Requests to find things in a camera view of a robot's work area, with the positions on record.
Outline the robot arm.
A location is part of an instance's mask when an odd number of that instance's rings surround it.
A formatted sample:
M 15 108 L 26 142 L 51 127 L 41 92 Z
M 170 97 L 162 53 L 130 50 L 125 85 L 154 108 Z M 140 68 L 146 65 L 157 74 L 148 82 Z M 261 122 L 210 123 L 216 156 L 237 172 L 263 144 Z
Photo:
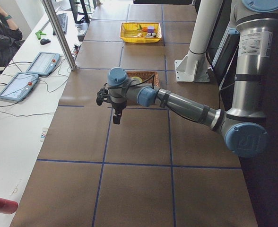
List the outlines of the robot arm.
M 263 86 L 274 29 L 278 26 L 278 0 L 231 2 L 228 35 L 238 36 L 236 68 L 229 108 L 213 109 L 171 91 L 156 87 L 152 78 L 130 77 L 125 69 L 112 68 L 96 102 L 110 103 L 113 122 L 119 124 L 129 101 L 141 106 L 158 105 L 191 122 L 208 126 L 222 135 L 227 148 L 240 157 L 263 152 L 269 134 L 264 127 Z

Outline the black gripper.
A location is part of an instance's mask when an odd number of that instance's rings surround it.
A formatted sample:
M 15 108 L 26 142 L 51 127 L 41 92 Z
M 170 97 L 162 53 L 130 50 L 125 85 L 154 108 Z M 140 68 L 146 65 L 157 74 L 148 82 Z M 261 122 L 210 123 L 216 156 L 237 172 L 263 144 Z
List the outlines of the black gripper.
M 112 103 L 112 108 L 115 110 L 113 115 L 113 123 L 120 124 L 121 123 L 121 114 L 123 110 L 126 108 L 127 102 L 122 103 Z

